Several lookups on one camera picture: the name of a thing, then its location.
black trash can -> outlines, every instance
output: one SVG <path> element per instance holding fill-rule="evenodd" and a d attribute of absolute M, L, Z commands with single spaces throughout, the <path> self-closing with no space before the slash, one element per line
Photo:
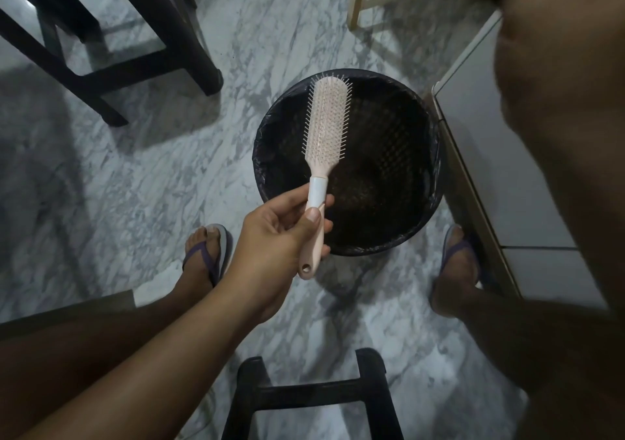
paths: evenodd
<path fill-rule="evenodd" d="M 325 242 L 337 255 L 385 251 L 425 226 L 442 198 L 444 146 L 423 100 L 402 83 L 367 70 L 323 73 L 352 83 L 345 157 L 332 170 L 326 212 L 334 229 Z M 289 88 L 263 118 L 253 163 L 262 200 L 308 182 L 302 153 L 309 86 L 322 74 Z"/>

white cabinet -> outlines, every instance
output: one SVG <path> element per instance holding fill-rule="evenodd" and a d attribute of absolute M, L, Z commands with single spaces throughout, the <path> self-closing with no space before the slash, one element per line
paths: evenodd
<path fill-rule="evenodd" d="M 524 297 L 605 306 L 543 174 L 501 113 L 496 13 L 434 88 L 451 137 Z"/>

hairbrush handle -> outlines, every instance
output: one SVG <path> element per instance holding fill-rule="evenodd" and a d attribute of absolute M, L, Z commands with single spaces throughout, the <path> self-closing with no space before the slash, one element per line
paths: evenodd
<path fill-rule="evenodd" d="M 310 239 L 299 254 L 299 269 L 298 274 L 300 278 L 307 281 L 312 279 L 317 272 L 319 262 L 321 260 L 321 249 L 323 249 L 323 227 L 324 216 L 326 212 L 326 190 L 327 179 L 324 177 L 311 177 L 311 185 L 308 189 L 308 203 L 306 203 L 306 209 L 316 206 L 321 212 L 321 220 L 317 233 Z"/>

hairbrush head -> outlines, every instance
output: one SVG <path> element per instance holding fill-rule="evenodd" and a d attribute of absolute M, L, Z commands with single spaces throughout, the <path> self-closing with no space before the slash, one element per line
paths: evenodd
<path fill-rule="evenodd" d="M 304 156 L 313 176 L 327 177 L 343 157 L 351 83 L 335 76 L 318 79 L 308 98 Z"/>

floor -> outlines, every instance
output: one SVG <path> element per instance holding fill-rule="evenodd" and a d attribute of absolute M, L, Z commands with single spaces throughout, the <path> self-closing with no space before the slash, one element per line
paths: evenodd
<path fill-rule="evenodd" d="M 87 73 L 162 46 L 125 0 L 82 0 L 105 45 L 62 35 Z M 442 77 L 492 13 L 473 0 L 409 0 L 346 26 L 348 0 L 197 0 L 224 75 L 205 97 L 185 72 L 110 97 L 131 124 L 99 116 L 0 42 L 0 321 L 134 289 L 176 272 L 188 234 L 235 235 L 261 203 L 251 162 L 270 104 L 300 79 L 337 67 L 394 77 L 420 94 Z M 40 37 L 34 10 L 0 6 Z M 236 369 L 261 355 L 274 384 L 357 376 L 354 350 L 377 349 L 406 439 L 510 438 L 524 399 L 457 321 L 427 304 L 451 215 L 386 254 L 330 257 L 295 282 L 282 310 L 241 344 L 181 437 L 221 435 Z M 260 412 L 252 438 L 365 439 L 360 404 Z"/>

